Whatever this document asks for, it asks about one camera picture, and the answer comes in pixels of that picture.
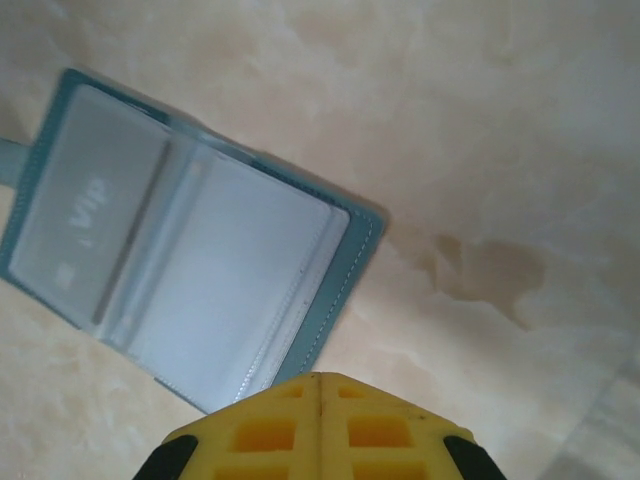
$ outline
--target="yellow object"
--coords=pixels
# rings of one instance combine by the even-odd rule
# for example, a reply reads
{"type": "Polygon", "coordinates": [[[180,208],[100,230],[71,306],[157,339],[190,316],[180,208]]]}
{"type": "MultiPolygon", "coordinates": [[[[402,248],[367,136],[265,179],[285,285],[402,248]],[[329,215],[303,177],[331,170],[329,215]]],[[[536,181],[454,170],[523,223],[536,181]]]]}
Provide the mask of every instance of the yellow object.
{"type": "MultiPolygon", "coordinates": [[[[474,442],[468,430],[386,392],[310,373],[180,428],[163,443],[197,439],[180,480],[471,478],[443,442],[451,436],[474,442]]],[[[157,478],[141,473],[136,479],[157,478]]]]}

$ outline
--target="marble surface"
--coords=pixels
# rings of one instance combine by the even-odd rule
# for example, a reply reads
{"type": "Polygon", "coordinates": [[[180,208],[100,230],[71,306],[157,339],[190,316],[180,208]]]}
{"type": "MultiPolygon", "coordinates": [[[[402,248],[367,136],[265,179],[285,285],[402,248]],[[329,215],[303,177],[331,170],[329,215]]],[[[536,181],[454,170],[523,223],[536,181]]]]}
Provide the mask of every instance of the marble surface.
{"type": "MultiPolygon", "coordinates": [[[[0,135],[80,65],[373,200],[390,228],[316,368],[469,427],[511,480],[637,478],[639,5],[5,0],[0,135]]],[[[0,283],[2,478],[130,478],[198,416],[0,283]]]]}

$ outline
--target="black rubber corner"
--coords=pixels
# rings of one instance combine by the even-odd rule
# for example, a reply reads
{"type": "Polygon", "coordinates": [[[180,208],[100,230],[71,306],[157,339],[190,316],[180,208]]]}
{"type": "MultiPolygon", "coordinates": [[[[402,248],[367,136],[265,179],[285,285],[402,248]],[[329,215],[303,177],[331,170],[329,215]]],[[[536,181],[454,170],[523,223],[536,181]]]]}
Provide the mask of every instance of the black rubber corner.
{"type": "Polygon", "coordinates": [[[444,445],[464,480],[507,480],[480,445],[455,435],[445,437],[444,445]]]}
{"type": "Polygon", "coordinates": [[[133,480],[178,480],[198,446],[193,435],[183,435],[156,448],[133,480]]]}

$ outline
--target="card holder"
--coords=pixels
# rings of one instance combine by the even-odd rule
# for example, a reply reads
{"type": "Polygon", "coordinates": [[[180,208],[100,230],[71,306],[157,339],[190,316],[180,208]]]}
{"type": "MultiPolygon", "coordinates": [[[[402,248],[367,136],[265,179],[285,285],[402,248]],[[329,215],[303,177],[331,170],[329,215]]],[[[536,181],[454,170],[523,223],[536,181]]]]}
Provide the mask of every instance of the card holder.
{"type": "Polygon", "coordinates": [[[364,206],[70,70],[0,271],[211,412],[311,367],[382,228],[364,206]]]}

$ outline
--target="water stain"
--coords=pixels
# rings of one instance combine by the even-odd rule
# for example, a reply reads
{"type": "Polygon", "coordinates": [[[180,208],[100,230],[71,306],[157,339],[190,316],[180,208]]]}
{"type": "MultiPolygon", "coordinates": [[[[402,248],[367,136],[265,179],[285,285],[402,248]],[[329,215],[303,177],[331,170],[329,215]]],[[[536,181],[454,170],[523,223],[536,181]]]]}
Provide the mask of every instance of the water stain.
{"type": "Polygon", "coordinates": [[[0,137],[23,144],[29,143],[26,129],[10,100],[0,97],[0,137]]]}
{"type": "Polygon", "coordinates": [[[482,58],[491,65],[510,66],[510,0],[447,0],[436,3],[426,17],[429,33],[457,54],[482,58]]]}
{"type": "Polygon", "coordinates": [[[547,468],[540,480],[611,480],[586,465],[584,459],[563,453],[547,468]]]}
{"type": "Polygon", "coordinates": [[[45,67],[54,71],[69,63],[91,63],[91,42],[83,28],[82,17],[64,17],[36,6],[25,7],[19,12],[16,22],[27,26],[24,35],[15,35],[13,40],[16,43],[8,50],[9,62],[18,69],[41,72],[45,67]],[[38,48],[29,48],[30,45],[38,45],[38,48]]]}
{"type": "Polygon", "coordinates": [[[640,248],[618,237],[609,237],[604,247],[611,261],[598,273],[598,278],[628,311],[637,313],[640,311],[640,248]]]}
{"type": "Polygon", "coordinates": [[[637,2],[633,0],[606,2],[598,7],[598,14],[593,16],[598,32],[615,38],[622,61],[627,64],[640,62],[640,29],[636,23],[638,8],[634,4],[637,5],[637,2]]]}
{"type": "Polygon", "coordinates": [[[308,45],[329,48],[338,62],[347,67],[358,63],[367,38],[375,34],[376,20],[371,2],[340,3],[327,8],[322,4],[291,16],[291,26],[308,45]]]}
{"type": "Polygon", "coordinates": [[[41,422],[20,422],[17,425],[17,434],[22,439],[22,445],[27,447],[27,457],[29,459],[42,458],[50,451],[49,438],[43,432],[41,422]]]}
{"type": "MultiPolygon", "coordinates": [[[[398,386],[401,389],[389,392],[407,402],[417,405],[438,405],[445,402],[443,395],[427,385],[436,385],[437,379],[433,374],[411,360],[406,353],[385,355],[384,361],[379,361],[373,370],[376,373],[372,377],[374,385],[385,385],[389,378],[402,379],[398,386]]],[[[450,408],[449,413],[456,413],[450,408]]]]}
{"type": "MultiPolygon", "coordinates": [[[[216,9],[216,16],[210,23],[196,24],[193,20],[194,27],[183,40],[182,52],[175,47],[167,50],[168,53],[184,55],[189,72],[204,75],[202,72],[209,70],[202,66],[207,64],[215,64],[216,69],[226,72],[232,66],[240,68],[244,60],[258,54],[259,34],[241,11],[222,6],[216,9]]],[[[208,84],[213,80],[205,76],[199,81],[208,84]]]]}
{"type": "Polygon", "coordinates": [[[436,291],[487,302],[520,328],[531,328],[516,304],[544,283],[546,267],[534,249],[500,240],[468,243],[444,234],[429,239],[417,228],[399,225],[388,238],[405,260],[429,273],[436,291]]]}
{"type": "Polygon", "coordinates": [[[635,358],[632,358],[623,365],[620,369],[620,375],[622,378],[627,379],[630,383],[640,388],[640,355],[636,355],[635,358]]]}

